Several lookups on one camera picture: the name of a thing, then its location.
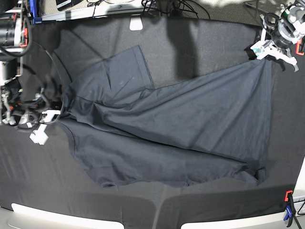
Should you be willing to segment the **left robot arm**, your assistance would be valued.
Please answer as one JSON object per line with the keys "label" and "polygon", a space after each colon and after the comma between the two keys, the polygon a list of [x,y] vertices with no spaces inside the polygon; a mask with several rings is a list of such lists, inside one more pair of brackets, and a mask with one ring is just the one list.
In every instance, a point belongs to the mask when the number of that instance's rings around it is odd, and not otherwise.
{"label": "left robot arm", "polygon": [[297,59],[291,55],[291,45],[296,45],[295,53],[304,55],[305,47],[305,2],[296,0],[294,3],[281,5],[281,15],[263,11],[259,1],[253,8],[261,21],[262,32],[260,39],[250,49],[258,60],[272,56],[299,70]]}

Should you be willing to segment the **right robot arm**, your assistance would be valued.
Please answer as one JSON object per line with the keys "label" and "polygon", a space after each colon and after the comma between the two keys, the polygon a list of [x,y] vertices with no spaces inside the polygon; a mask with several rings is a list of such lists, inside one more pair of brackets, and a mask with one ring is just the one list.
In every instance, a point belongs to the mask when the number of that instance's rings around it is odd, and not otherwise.
{"label": "right robot arm", "polygon": [[59,118],[61,104],[46,97],[42,81],[33,100],[21,101],[23,57],[33,44],[35,19],[29,0],[0,2],[0,123],[28,132],[33,143],[44,145],[49,138],[45,130]]}

